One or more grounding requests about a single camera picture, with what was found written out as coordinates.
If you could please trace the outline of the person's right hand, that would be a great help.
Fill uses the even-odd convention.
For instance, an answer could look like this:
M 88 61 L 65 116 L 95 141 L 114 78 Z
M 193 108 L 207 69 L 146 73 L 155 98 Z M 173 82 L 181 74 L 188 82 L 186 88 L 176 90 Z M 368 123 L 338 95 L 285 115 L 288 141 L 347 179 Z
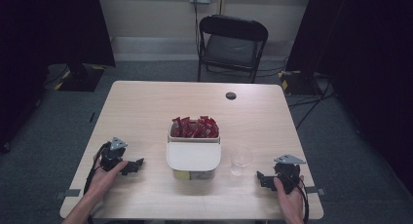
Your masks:
M 303 188 L 304 176 L 300 176 L 300 183 L 297 188 L 294 188 L 290 194 L 286 194 L 281 181 L 275 177 L 274 183 L 277 188 L 277 196 L 279 206 L 282 212 L 283 219 L 285 218 L 302 218 L 304 220 L 303 211 L 303 196 L 301 194 Z

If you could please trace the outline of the dark curtain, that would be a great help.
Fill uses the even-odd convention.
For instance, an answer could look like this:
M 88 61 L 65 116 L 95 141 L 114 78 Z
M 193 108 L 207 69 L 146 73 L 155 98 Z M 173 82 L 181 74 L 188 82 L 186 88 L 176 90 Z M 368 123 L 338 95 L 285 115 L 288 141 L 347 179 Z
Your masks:
M 0 153 L 69 63 L 115 65 L 99 0 L 0 0 Z
M 413 195 L 413 0 L 309 0 L 286 68 L 331 76 Z

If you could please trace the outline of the bunch of red packets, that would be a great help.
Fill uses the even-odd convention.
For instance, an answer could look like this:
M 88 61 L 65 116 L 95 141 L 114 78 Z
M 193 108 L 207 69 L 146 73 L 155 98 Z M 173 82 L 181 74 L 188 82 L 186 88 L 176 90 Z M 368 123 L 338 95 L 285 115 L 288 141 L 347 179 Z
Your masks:
M 219 126 L 209 116 L 200 116 L 197 120 L 176 117 L 172 120 L 169 135 L 183 138 L 217 138 Z

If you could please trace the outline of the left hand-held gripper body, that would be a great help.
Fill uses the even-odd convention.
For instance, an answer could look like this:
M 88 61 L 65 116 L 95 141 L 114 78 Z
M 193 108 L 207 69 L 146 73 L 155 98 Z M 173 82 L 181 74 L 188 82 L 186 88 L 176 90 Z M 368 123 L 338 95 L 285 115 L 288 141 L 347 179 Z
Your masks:
M 118 137 L 113 137 L 111 141 L 104 143 L 100 151 L 100 166 L 106 171 L 117 166 L 123 161 L 122 156 L 127 146 L 128 143 Z

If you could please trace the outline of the white storage box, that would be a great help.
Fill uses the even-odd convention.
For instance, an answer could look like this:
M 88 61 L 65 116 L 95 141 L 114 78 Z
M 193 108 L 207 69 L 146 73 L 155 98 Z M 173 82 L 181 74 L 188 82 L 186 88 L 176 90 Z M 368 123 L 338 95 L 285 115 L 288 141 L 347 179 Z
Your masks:
M 183 138 L 183 137 L 172 137 L 170 136 L 170 128 L 168 133 L 168 143 L 172 142 L 187 142 L 187 143 L 219 143 L 220 144 L 220 134 L 217 138 Z M 208 171 L 190 171 L 191 179 L 190 180 L 208 180 L 212 179 L 215 176 L 215 169 Z

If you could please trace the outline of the person's left hand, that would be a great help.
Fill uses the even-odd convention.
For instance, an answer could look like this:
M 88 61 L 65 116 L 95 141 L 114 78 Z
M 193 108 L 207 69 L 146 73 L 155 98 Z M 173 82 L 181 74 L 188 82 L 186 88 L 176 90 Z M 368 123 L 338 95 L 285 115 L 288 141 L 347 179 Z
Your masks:
M 102 167 L 96 167 L 94 169 L 94 176 L 92 178 L 89 190 L 86 193 L 86 197 L 91 198 L 94 201 L 100 201 L 112 186 L 117 174 L 127 164 L 127 162 L 122 161 L 109 171 L 104 170 Z

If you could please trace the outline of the small clear plastic cup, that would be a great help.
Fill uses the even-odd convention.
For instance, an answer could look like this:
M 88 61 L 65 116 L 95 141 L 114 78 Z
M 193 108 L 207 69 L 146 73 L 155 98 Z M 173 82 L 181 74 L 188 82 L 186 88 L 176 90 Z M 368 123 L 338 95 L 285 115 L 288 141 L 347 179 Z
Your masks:
M 241 147 L 231 152 L 230 170 L 233 175 L 241 176 L 246 167 L 252 162 L 252 153 L 249 148 Z

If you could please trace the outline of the black stand base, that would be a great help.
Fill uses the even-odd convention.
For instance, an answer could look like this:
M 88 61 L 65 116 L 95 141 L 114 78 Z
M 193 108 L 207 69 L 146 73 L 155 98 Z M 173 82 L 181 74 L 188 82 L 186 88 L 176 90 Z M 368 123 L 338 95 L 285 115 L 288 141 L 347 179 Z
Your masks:
M 56 84 L 55 90 L 62 92 L 93 92 L 105 71 L 102 66 L 69 63 L 66 72 Z
M 282 89 L 289 95 L 321 95 L 321 90 L 313 76 L 305 76 L 300 71 L 278 73 Z

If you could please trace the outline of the white box lid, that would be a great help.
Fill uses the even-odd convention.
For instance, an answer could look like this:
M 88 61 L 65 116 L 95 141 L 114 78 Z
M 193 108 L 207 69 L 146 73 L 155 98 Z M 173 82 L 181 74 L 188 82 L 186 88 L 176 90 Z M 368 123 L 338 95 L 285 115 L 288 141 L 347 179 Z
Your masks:
M 172 142 L 167 145 L 167 162 L 175 170 L 214 170 L 220 160 L 219 143 Z

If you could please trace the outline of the black folding chair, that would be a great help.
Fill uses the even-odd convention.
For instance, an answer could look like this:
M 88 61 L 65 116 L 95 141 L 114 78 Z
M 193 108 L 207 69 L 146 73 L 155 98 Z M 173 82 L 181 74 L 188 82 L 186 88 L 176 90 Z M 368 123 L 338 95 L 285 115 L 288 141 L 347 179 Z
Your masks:
M 246 72 L 255 82 L 269 32 L 260 22 L 223 15 L 204 17 L 199 22 L 198 80 L 210 66 Z

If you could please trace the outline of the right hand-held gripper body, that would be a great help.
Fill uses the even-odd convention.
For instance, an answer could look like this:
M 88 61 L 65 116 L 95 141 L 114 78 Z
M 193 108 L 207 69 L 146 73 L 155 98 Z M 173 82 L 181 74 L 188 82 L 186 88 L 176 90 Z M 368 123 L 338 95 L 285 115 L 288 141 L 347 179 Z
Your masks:
M 305 164 L 305 161 L 290 154 L 284 154 L 274 159 L 276 163 L 274 170 L 276 177 L 281 181 L 284 192 L 290 194 L 291 191 L 299 186 L 300 166 Z

